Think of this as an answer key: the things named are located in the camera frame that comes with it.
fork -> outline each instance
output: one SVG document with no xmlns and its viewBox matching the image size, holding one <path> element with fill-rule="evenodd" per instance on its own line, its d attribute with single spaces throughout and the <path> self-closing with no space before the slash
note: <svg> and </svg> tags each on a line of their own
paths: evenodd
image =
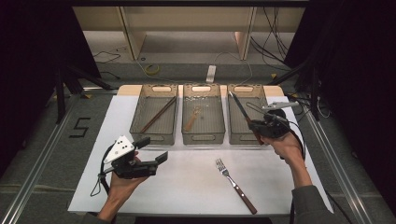
<svg viewBox="0 0 396 224">
<path fill-rule="evenodd" d="M 254 207 L 254 205 L 250 202 L 250 200 L 247 198 L 245 193 L 239 188 L 239 186 L 233 181 L 233 179 L 230 177 L 230 173 L 228 172 L 227 168 L 225 167 L 224 163 L 222 162 L 221 159 L 216 160 L 216 165 L 218 166 L 219 171 L 221 172 L 222 175 L 227 177 L 228 180 L 230 180 L 231 184 L 233 185 L 233 188 L 236 190 L 236 192 L 239 194 L 239 197 L 241 197 L 242 201 L 244 201 L 245 205 L 247 208 L 250 210 L 251 214 L 256 214 L 257 209 Z"/>
</svg>

dark sleeve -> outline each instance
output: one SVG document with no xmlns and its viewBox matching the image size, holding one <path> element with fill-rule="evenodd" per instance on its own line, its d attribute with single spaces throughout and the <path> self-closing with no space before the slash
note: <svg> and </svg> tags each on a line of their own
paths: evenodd
<svg viewBox="0 0 396 224">
<path fill-rule="evenodd" d="M 81 224 L 109 224 L 109 222 L 103 221 L 102 219 L 97 218 L 91 213 L 86 213 L 84 218 L 81 221 Z"/>
<path fill-rule="evenodd" d="M 294 189 L 291 193 L 298 224 L 339 223 L 337 217 L 327 209 L 317 187 L 305 186 Z"/>
</svg>

desk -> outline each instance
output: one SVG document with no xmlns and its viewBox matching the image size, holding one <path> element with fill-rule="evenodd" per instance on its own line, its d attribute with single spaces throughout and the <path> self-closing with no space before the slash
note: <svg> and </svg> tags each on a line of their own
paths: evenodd
<svg viewBox="0 0 396 224">
<path fill-rule="evenodd" d="M 140 86 L 121 87 L 120 95 L 113 97 L 68 211 L 98 212 L 104 204 L 106 192 L 103 188 L 94 197 L 90 194 L 97 181 L 100 162 L 106 149 L 121 134 L 133 140 L 129 128 L 139 88 Z M 279 87 L 265 88 L 265 91 L 273 94 L 282 92 Z M 225 97 L 222 100 L 225 112 Z M 268 96 L 267 100 L 270 104 L 273 101 L 287 101 L 287 98 L 278 95 Z M 285 112 L 290 121 L 296 122 L 291 108 L 286 108 Z M 169 153 L 168 161 L 159 167 L 157 175 L 151 176 L 137 188 L 120 213 L 170 217 L 251 216 L 228 180 L 219 173 L 215 159 L 222 158 L 233 179 L 257 208 L 256 216 L 289 214 L 293 189 L 290 168 L 271 147 L 231 146 L 228 143 L 227 125 L 222 145 L 184 146 L 181 139 L 181 116 L 177 119 L 176 132 L 173 146 L 147 146 L 139 149 L 142 161 L 152 161 L 165 150 Z M 328 209 L 332 211 L 308 151 L 306 166 Z"/>
</svg>

